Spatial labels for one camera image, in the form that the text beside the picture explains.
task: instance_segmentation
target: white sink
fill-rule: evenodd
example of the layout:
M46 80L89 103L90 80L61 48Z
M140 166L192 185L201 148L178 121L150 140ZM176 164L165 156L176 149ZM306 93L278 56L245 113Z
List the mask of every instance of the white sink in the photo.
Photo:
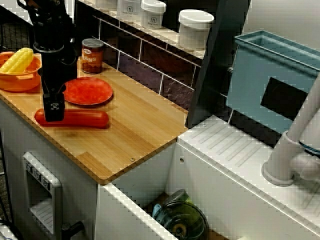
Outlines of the white sink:
M319 188L301 187L301 181L282 188L266 181L261 166L271 151L215 116L207 119L176 144L99 186L95 240L175 240L142 208L179 189L187 191L209 227L229 240L320 240L318 218L308 217L320 203Z

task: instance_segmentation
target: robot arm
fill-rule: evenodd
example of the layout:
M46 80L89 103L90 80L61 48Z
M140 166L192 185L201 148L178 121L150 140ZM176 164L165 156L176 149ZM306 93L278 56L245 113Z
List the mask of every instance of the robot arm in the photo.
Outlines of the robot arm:
M20 0L34 29L34 52L41 54L43 108L47 122L62 121L65 112L65 83L77 78L78 56L71 42L75 26L66 12L65 0Z

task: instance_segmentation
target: white faucet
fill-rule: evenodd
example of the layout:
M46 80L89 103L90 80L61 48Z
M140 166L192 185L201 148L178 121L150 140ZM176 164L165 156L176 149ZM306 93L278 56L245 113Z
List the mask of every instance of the white faucet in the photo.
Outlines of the white faucet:
M316 155L320 156L320 73L290 129L263 164L262 175L281 187L290 186L295 173L305 180L320 181L320 158Z

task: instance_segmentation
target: white container lid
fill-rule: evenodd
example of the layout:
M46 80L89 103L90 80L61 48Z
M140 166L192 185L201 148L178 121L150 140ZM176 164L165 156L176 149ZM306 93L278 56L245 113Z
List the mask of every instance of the white container lid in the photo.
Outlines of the white container lid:
M141 8L148 12L164 13L167 10L167 5L158 0L142 0Z
M179 13L179 22L194 29L209 29L214 19L210 13L201 10L186 9Z

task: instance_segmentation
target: red plate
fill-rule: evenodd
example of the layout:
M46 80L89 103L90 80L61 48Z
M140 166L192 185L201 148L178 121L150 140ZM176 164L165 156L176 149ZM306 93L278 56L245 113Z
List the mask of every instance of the red plate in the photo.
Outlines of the red plate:
M101 104L111 98L111 86L98 78L78 77L65 83L64 98L72 104L94 105Z

